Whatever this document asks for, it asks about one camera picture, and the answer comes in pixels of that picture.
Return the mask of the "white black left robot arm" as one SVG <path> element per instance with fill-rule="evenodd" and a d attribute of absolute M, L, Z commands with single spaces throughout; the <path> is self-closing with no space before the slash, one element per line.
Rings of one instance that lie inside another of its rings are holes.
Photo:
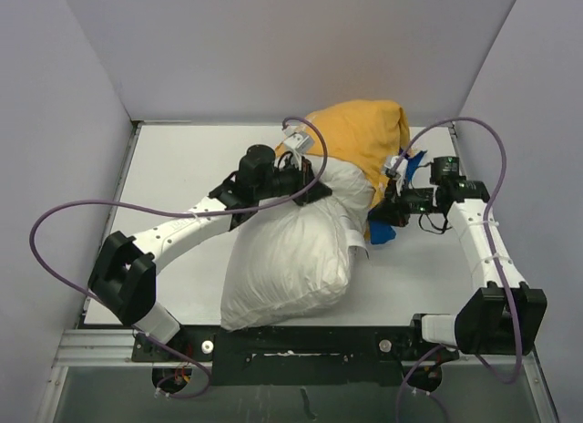
<path fill-rule="evenodd" d="M 208 239 L 231 232 L 255 215 L 261 201 L 290 198 L 304 206 L 331 195 L 311 163 L 275 163 L 274 149 L 247 149 L 239 167 L 187 216 L 144 232 L 111 233 L 103 242 L 88 280 L 90 291 L 119 320 L 153 339 L 164 359 L 182 355 L 186 338 L 180 322 L 157 300 L 157 276 L 171 262 Z"/>

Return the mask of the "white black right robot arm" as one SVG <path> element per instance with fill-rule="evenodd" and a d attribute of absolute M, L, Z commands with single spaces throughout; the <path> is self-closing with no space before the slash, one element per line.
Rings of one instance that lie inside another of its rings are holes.
<path fill-rule="evenodd" d="M 405 158 L 394 156 L 385 167 L 387 187 L 370 217 L 404 227 L 413 214 L 443 215 L 444 227 L 453 229 L 460 242 L 474 291 L 456 315 L 419 314 L 419 327 L 405 336 L 408 352 L 425 358 L 442 344 L 472 355 L 528 355 L 547 298 L 528 285 L 511 259 L 485 184 L 462 175 L 457 157 L 431 162 L 427 188 L 412 186 Z"/>

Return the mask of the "blue yellow Mickey pillowcase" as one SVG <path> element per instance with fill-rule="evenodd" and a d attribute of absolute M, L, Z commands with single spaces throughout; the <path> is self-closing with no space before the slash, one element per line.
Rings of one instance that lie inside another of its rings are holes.
<path fill-rule="evenodd" d="M 321 182 L 332 189 L 366 241 L 392 241 L 394 227 L 368 222 L 368 214 L 384 197 L 384 164 L 410 142 L 404 109 L 392 100 L 356 99 L 314 111 L 306 119 L 321 132 L 328 150 Z"/>

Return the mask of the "white pillow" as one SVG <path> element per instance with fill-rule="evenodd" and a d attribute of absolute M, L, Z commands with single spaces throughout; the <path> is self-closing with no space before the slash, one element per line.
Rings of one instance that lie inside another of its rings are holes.
<path fill-rule="evenodd" d="M 374 189 L 347 161 L 311 156 L 331 195 L 258 212 L 239 229 L 223 285 L 220 324 L 234 331 L 312 316 L 347 292 L 367 257 L 366 217 Z"/>

